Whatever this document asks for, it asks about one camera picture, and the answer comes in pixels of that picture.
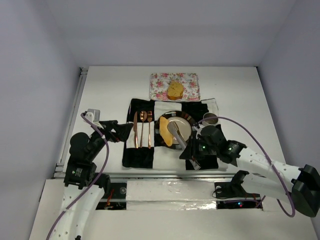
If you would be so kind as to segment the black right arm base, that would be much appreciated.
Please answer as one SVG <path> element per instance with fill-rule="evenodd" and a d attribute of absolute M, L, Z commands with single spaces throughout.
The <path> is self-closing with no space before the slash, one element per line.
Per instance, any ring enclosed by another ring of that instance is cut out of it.
<path fill-rule="evenodd" d="M 260 198 L 260 194 L 258 193 L 249 193 L 245 191 L 242 187 L 242 183 L 244 182 L 244 178 L 248 175 L 249 172 L 240 170 L 238 171 L 231 181 L 229 182 L 217 182 L 214 184 L 214 191 L 212 195 L 215 195 L 215 198 L 220 200 L 226 200 L 231 198 Z"/>

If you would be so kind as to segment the black white checkered cloth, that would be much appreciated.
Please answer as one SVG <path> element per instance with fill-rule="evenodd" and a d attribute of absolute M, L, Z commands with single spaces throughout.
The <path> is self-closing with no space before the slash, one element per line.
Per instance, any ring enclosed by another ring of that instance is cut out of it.
<path fill-rule="evenodd" d="M 148 148 L 149 123 L 146 118 L 143 128 L 142 147 L 135 148 L 134 130 L 131 130 L 129 138 L 124 143 L 122 166 L 125 168 L 148 169 L 157 171 L 193 171 L 194 168 L 188 160 L 179 159 L 182 150 L 170 149 L 165 146 L 155 146 L 155 123 L 164 113 L 169 111 L 182 111 L 189 114 L 197 123 L 203 119 L 205 113 L 219 114 L 215 98 L 209 98 L 194 102 L 171 102 L 154 101 L 133 98 L 130 101 L 126 117 L 127 123 L 134 122 L 134 115 L 137 112 L 137 130 L 141 134 L 142 121 L 141 111 L 152 111 L 151 126 L 151 148 Z"/>

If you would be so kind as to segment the copper fork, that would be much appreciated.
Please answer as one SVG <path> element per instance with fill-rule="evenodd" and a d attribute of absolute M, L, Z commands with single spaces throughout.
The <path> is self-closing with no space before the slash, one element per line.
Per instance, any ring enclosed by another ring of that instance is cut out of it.
<path fill-rule="evenodd" d="M 148 121 L 148 148 L 151 148 L 151 122 L 152 122 L 152 111 L 147 112 L 147 121 Z"/>

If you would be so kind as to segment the white mug with metal interior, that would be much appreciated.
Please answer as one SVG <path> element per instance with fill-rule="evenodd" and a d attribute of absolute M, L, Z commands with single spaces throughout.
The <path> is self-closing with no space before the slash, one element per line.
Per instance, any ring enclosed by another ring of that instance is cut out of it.
<path fill-rule="evenodd" d="M 219 124 L 219 118 L 216 114 L 207 112 L 203 115 L 201 124 L 203 126 L 216 126 Z"/>

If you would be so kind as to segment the aluminium rail frame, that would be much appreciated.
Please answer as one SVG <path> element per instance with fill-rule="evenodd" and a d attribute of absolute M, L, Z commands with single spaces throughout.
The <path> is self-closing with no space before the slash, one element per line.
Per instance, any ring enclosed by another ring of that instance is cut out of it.
<path fill-rule="evenodd" d="M 148 99 L 152 73 L 196 73 L 201 97 L 217 101 L 225 136 L 253 150 L 263 146 L 271 152 L 274 126 L 255 67 L 90 66 L 81 83 L 68 136 L 92 132 L 81 118 L 87 109 L 100 110 L 102 120 L 124 123 L 131 99 Z"/>

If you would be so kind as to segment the copper knife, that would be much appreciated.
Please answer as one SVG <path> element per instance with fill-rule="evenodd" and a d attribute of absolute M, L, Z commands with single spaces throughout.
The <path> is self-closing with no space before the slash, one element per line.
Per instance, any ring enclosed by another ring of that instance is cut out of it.
<path fill-rule="evenodd" d="M 138 148 L 138 113 L 135 112 L 133 118 L 134 147 Z"/>

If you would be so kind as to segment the copper spoon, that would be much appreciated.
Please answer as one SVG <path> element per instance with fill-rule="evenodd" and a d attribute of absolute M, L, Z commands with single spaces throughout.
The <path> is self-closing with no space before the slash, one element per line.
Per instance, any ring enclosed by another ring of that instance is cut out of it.
<path fill-rule="evenodd" d="M 144 122 L 147 119 L 147 112 L 146 111 L 141 111 L 139 114 L 140 120 L 141 120 L 141 134 L 140 134 L 140 142 L 139 142 L 139 147 L 143 147 L 143 134 L 144 134 Z"/>

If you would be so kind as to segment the light yellow bread slice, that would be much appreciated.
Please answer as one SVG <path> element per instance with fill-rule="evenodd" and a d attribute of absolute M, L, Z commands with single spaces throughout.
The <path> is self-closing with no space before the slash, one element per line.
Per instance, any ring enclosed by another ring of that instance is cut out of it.
<path fill-rule="evenodd" d="M 163 138 L 165 144 L 168 147 L 171 147 L 173 144 L 174 136 L 168 130 L 169 123 L 170 123 L 170 121 L 167 118 L 165 118 L 163 116 L 161 116 L 159 118 L 159 134 Z"/>

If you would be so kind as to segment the silver metal tongs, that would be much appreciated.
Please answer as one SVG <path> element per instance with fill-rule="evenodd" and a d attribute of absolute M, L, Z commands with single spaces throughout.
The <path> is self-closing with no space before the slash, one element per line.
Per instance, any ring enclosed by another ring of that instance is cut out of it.
<path fill-rule="evenodd" d="M 170 121 L 167 128 L 169 132 L 174 136 L 176 141 L 179 143 L 179 145 L 181 146 L 181 149 L 184 150 L 187 146 L 187 142 L 184 140 L 183 136 L 181 135 L 180 129 L 177 123 L 174 121 Z M 201 169 L 201 166 L 196 160 L 188 160 L 188 161 L 190 162 L 194 170 L 197 171 Z"/>

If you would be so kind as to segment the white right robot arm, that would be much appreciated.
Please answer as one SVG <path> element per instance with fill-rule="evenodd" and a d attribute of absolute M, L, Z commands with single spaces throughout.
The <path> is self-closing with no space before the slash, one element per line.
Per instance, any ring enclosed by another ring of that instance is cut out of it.
<path fill-rule="evenodd" d="M 227 140 L 213 125 L 194 131 L 188 141 L 174 134 L 183 152 L 180 159 L 200 161 L 217 157 L 239 169 L 232 180 L 218 190 L 223 199 L 246 194 L 268 196 L 289 203 L 299 213 L 314 218 L 320 209 L 320 175 L 311 165 L 303 167 L 269 160 L 245 144 Z"/>

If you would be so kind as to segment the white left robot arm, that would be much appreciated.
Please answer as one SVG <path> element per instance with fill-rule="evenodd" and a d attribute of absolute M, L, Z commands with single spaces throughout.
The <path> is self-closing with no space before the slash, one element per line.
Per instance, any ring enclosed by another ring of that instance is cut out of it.
<path fill-rule="evenodd" d="M 83 240 L 98 203 L 112 194 L 109 175 L 96 171 L 94 159 L 108 143 L 126 142 L 133 124 L 119 124 L 116 120 L 94 124 L 91 135 L 84 132 L 70 139 L 69 160 L 63 180 L 60 214 L 50 228 L 48 240 Z"/>

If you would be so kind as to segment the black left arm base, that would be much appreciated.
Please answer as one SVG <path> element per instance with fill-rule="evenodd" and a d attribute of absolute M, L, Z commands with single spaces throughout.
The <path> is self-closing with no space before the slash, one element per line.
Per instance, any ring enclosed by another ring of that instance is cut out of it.
<path fill-rule="evenodd" d="M 96 210 L 126 210 L 127 182 L 107 175 L 105 193 L 98 202 Z"/>

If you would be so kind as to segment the brown crusted bread slice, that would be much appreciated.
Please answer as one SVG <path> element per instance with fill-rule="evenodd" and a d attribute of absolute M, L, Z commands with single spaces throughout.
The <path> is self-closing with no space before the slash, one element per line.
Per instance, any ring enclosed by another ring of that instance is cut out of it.
<path fill-rule="evenodd" d="M 184 86 L 178 81 L 171 81 L 167 88 L 167 97 L 169 100 L 180 100 L 183 98 Z"/>

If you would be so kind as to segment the round plate with patterned rim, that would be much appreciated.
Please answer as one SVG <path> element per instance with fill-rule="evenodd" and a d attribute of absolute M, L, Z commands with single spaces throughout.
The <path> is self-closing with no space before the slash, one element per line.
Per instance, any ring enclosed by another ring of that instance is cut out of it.
<path fill-rule="evenodd" d="M 183 139 L 186 142 L 189 141 L 189 137 L 191 136 L 193 130 L 192 126 L 196 123 L 196 121 L 188 113 L 172 110 L 162 114 L 161 116 L 167 119 L 169 122 L 175 122 Z M 160 135 L 160 117 L 154 124 L 154 144 L 156 147 L 167 147 L 173 150 L 182 149 L 175 138 L 173 139 L 171 146 L 166 145 L 165 141 Z"/>

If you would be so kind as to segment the floral rectangular tray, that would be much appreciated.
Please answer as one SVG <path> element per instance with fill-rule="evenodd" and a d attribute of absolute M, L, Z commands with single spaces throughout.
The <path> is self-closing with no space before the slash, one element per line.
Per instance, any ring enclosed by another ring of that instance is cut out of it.
<path fill-rule="evenodd" d="M 177 81 L 183 85 L 182 99 L 168 99 L 167 90 L 171 81 Z M 155 101 L 198 102 L 201 98 L 198 75 L 185 72 L 152 73 L 149 81 L 149 98 Z"/>

